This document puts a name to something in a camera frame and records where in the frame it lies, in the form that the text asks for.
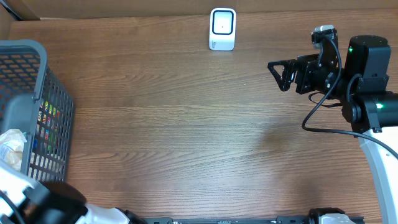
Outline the beige pastry snack bag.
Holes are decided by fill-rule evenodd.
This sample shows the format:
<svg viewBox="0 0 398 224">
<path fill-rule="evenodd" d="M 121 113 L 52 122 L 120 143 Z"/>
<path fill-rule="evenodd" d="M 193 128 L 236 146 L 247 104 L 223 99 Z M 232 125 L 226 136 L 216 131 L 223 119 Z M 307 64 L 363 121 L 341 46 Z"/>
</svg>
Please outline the beige pastry snack bag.
<svg viewBox="0 0 398 224">
<path fill-rule="evenodd" d="M 27 142 L 24 133 L 19 129 L 9 129 L 1 134 L 1 160 L 20 171 L 24 144 Z"/>
</svg>

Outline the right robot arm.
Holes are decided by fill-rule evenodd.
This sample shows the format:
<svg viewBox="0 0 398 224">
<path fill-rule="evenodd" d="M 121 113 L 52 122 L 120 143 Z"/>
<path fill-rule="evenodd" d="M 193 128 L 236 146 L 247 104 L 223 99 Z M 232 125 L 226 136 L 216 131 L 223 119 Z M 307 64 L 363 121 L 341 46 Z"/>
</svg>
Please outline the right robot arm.
<svg viewBox="0 0 398 224">
<path fill-rule="evenodd" d="M 325 100 L 339 101 L 350 131 L 310 128 L 306 120 L 302 128 L 357 137 L 373 175 L 382 222 L 397 223 L 397 94 L 387 90 L 388 41 L 376 35 L 352 37 L 345 63 L 335 34 L 313 33 L 312 43 L 319 54 L 270 61 L 267 67 L 282 91 L 296 83 L 299 94 L 323 94 L 308 118 Z"/>
</svg>

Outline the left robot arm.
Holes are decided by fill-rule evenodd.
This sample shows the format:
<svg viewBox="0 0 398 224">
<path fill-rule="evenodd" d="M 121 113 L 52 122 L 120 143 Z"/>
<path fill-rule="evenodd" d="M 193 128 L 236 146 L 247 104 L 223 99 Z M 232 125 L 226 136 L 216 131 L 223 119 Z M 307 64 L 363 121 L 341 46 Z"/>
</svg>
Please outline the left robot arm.
<svg viewBox="0 0 398 224">
<path fill-rule="evenodd" d="M 90 204 L 65 182 L 38 181 L 1 161 L 1 223 L 145 222 L 129 210 Z"/>
</svg>

